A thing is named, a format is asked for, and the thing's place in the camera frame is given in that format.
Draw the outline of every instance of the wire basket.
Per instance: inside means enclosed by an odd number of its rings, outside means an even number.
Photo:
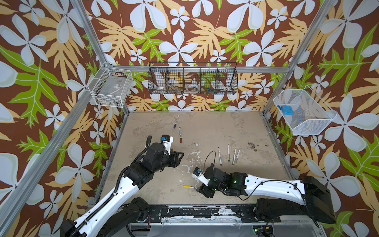
[[[147,75],[150,94],[235,94],[238,75],[235,67],[153,66]]]
[[[91,95],[97,105],[119,108],[124,106],[133,80],[131,71],[112,67],[105,68],[99,70],[94,79],[98,81],[91,90]]]
[[[274,99],[274,104],[279,108],[294,136],[319,135],[337,116],[318,94],[309,88],[312,94],[318,97],[319,102],[306,89],[286,89]],[[292,115],[283,112],[285,105],[291,107]]]

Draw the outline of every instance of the black wire basket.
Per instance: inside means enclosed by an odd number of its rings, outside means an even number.
[[[224,66],[220,63],[196,62],[196,64],[170,66],[167,62],[149,62],[147,79],[150,94],[235,94],[237,92],[236,63],[223,63]]]

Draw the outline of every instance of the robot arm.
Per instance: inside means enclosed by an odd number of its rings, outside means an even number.
[[[149,146],[151,136],[146,143],[146,155],[140,153],[132,164],[124,168],[116,186],[102,198],[91,210],[76,219],[74,223],[64,223],[68,226],[63,230],[65,237],[95,237],[108,219],[131,196],[137,193],[154,175],[154,172],[165,167],[177,167],[184,153],[170,152],[174,138],[169,135],[161,137],[161,143],[153,143]]]
[[[288,200],[284,202],[287,210],[296,210],[297,214],[324,223],[336,221],[330,191],[311,176],[304,180],[273,180],[246,173],[227,174],[214,164],[204,173],[196,167],[192,176],[203,183],[197,191],[207,198],[212,198],[217,190],[227,196],[269,196]]]

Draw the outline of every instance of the floral wallpaper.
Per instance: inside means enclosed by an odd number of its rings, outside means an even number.
[[[113,65],[164,61],[192,66],[287,66],[322,1],[83,1]],[[150,95],[147,73],[133,73],[130,110],[262,110],[281,74],[239,74],[236,95]]]
[[[0,210],[97,72],[69,0],[0,0]],[[59,237],[93,201],[119,134],[119,109],[91,101],[7,236]]]
[[[379,233],[379,2],[342,0],[330,10],[287,89],[313,89],[338,115],[318,136],[293,136],[273,106],[267,118],[295,177],[311,175],[330,190],[336,224],[329,236]]]

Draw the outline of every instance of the blue object in basket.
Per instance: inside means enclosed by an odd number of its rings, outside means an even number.
[[[278,108],[283,112],[285,115],[293,115],[293,110],[291,106],[288,105],[283,105],[283,106],[278,106]]]

